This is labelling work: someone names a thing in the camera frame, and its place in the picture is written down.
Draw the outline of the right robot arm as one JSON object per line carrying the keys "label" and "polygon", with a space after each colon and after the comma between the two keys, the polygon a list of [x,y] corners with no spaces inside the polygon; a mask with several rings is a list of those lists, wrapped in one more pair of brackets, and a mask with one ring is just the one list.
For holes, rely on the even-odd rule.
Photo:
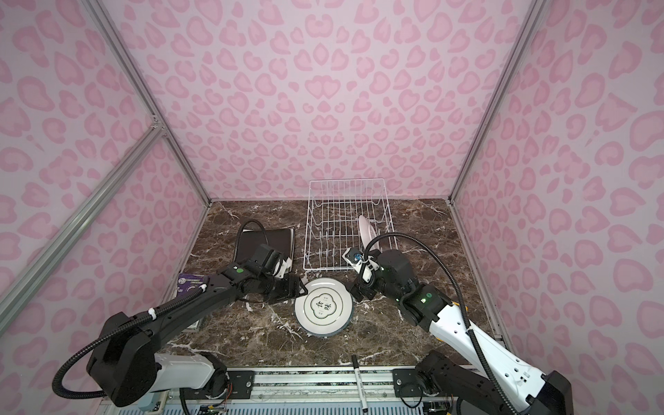
{"label": "right robot arm", "polygon": [[471,364],[463,368],[436,350],[416,366],[429,394],[453,395],[487,414],[572,414],[572,385],[564,375],[543,373],[499,344],[467,318],[466,309],[434,285],[420,282],[399,250],[373,251],[364,259],[349,248],[345,262],[357,274],[357,299],[380,293],[394,300],[401,316],[452,347]]}

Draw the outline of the dark brown square plate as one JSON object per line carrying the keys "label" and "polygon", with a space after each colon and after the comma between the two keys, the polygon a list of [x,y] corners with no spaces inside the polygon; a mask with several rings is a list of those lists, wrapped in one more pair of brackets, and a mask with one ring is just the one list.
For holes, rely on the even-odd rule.
{"label": "dark brown square plate", "polygon": [[242,262],[250,259],[261,245],[268,245],[284,257],[293,259],[295,250],[295,229],[260,230],[243,229],[237,234],[233,260]]}

